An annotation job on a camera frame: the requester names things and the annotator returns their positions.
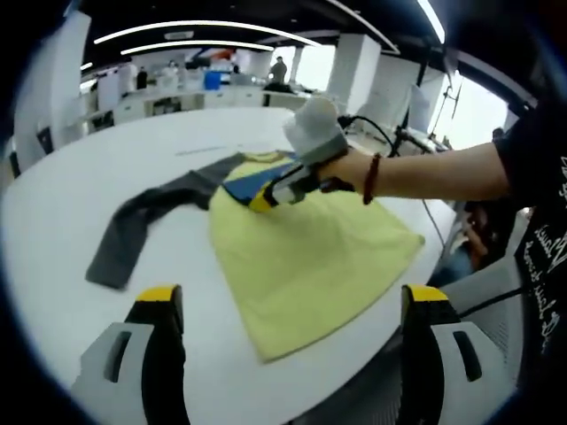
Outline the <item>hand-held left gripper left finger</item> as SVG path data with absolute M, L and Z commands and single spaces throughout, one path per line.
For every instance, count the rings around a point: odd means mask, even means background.
M 73 397 L 97 424 L 188 424 L 183 291 L 142 292 L 80 359 Z

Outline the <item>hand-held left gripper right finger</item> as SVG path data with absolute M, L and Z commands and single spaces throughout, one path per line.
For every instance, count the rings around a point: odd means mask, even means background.
M 402 424 L 485 424 L 515 391 L 499 348 L 441 290 L 402 288 L 401 333 Z

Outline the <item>person's right hand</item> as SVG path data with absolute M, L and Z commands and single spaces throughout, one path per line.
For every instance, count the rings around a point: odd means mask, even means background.
M 340 180 L 352 186 L 355 192 L 362 194 L 373 158 L 367 153 L 350 148 L 346 155 L 335 158 L 324 166 L 319 166 L 316 170 L 318 180 L 320 182 Z

